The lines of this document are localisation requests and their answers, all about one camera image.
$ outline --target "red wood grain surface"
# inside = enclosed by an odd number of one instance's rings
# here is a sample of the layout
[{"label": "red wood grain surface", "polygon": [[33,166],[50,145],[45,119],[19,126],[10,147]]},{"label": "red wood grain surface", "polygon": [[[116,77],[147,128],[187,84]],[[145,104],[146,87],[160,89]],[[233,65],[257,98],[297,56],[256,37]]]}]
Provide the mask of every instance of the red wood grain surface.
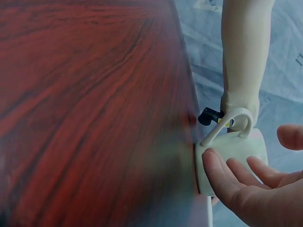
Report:
[{"label": "red wood grain surface", "polygon": [[173,1],[1,1],[0,226],[202,223],[197,111]]}]

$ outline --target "robotic arm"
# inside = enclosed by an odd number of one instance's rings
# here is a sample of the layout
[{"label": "robotic arm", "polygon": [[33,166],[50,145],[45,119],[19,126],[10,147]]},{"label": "robotic arm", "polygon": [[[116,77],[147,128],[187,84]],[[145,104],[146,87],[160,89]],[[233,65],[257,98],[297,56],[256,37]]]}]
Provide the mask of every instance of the robotic arm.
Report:
[{"label": "robotic arm", "polygon": [[[259,90],[270,42],[271,11],[275,0],[224,0],[222,13],[224,94],[221,112],[206,108],[199,121],[209,125],[227,112],[244,107],[255,126],[259,113]],[[236,117],[227,127],[245,128],[247,119]]]}]

